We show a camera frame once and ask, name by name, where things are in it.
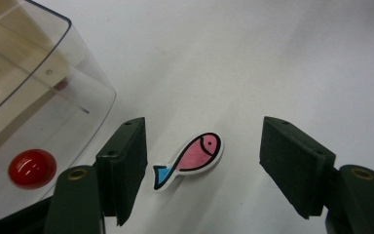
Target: red button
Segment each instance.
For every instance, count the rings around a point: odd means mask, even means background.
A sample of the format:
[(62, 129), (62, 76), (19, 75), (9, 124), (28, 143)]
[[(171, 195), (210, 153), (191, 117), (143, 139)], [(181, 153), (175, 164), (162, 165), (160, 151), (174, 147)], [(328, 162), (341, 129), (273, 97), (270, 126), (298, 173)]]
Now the red button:
[(56, 174), (56, 160), (42, 149), (29, 149), (15, 157), (8, 169), (14, 185), (23, 189), (44, 186)]

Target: black mechanical part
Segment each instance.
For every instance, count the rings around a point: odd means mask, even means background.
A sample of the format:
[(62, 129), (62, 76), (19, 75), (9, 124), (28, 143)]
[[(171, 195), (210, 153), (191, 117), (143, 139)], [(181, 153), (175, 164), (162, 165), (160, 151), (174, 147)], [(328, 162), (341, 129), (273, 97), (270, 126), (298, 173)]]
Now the black mechanical part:
[(102, 209), (117, 217), (117, 225), (129, 219), (147, 167), (144, 118), (122, 125), (96, 155)]
[(287, 121), (265, 117), (260, 164), (304, 218), (329, 210), (329, 234), (374, 233), (374, 171), (333, 168), (335, 154)]
[[(53, 197), (0, 219), (0, 233), (41, 234), (44, 228), (47, 234), (103, 233), (102, 216), (105, 214), (115, 215), (119, 224), (123, 225), (131, 214), (145, 175), (145, 137), (144, 118), (124, 123), (99, 151), (92, 167), (81, 166), (84, 168), (62, 173)], [(70, 228), (84, 227), (89, 223), (92, 228)], [(63, 232), (58, 230), (60, 225), (65, 225), (65, 229), (61, 228)]]

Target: black outline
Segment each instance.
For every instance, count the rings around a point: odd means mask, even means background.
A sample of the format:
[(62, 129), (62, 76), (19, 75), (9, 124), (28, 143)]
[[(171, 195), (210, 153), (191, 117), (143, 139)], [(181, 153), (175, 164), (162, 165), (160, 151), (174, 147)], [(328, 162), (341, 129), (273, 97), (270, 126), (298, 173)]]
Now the black outline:
[[(211, 136), (214, 136), (217, 140), (217, 146), (214, 150), (214, 153), (211, 154), (210, 152), (208, 152), (205, 148), (205, 145), (204, 145), (204, 139), (203, 137), (206, 136), (206, 135), (211, 135)], [(162, 168), (166, 168), (166, 166), (163, 166), (163, 165), (155, 165), (153, 166), (153, 170), (154, 170), (154, 189), (155, 190), (158, 190), (160, 189), (161, 187), (163, 187), (164, 184), (166, 184), (166, 182), (168, 181), (168, 179), (171, 177), (171, 175), (174, 173), (175, 171), (175, 168), (178, 166), (178, 164), (180, 163), (181, 161), (181, 158), (184, 156), (185, 152), (187, 151), (187, 149), (190, 148), (190, 146), (196, 142), (197, 140), (200, 140), (200, 146), (202, 147), (202, 150), (204, 153), (208, 154), (209, 156), (211, 156), (211, 158), (203, 165), (197, 167), (197, 168), (192, 168), (192, 169), (180, 169), (181, 172), (191, 172), (191, 171), (195, 171), (195, 170), (198, 170), (198, 169), (201, 169), (205, 166), (207, 166), (208, 164), (210, 164), (212, 161), (214, 161), (214, 159), (216, 158), (216, 156), (218, 155), (218, 153), (220, 152), (220, 147), (221, 147), (221, 139), (220, 137), (215, 134), (215, 133), (205, 133), (205, 134), (201, 134), (197, 137), (195, 137), (194, 139), (192, 139), (184, 148), (183, 150), (181, 151), (181, 153), (178, 155), (177, 159), (175, 160), (174, 164), (172, 165), (171, 169), (169, 170), (168, 172), (168, 176), (161, 182), (161, 184), (159, 184), (158, 182), (158, 169), (162, 169)]]

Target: fish toy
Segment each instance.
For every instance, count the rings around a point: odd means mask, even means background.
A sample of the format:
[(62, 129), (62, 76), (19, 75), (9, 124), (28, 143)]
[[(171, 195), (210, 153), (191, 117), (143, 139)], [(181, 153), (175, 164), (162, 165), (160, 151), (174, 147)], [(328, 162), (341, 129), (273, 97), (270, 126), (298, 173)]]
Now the fish toy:
[(223, 139), (215, 133), (195, 137), (174, 162), (153, 166), (154, 190), (163, 191), (177, 176), (199, 174), (214, 166), (221, 158), (223, 144)]

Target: red round object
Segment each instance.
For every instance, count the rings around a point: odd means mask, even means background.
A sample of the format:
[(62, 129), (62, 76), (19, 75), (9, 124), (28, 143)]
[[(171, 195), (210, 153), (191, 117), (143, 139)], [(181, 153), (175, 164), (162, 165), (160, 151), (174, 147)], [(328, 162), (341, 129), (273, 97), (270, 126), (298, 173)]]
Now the red round object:
[(56, 159), (42, 149), (29, 149), (15, 157), (8, 169), (14, 185), (23, 189), (44, 186), (56, 174)]

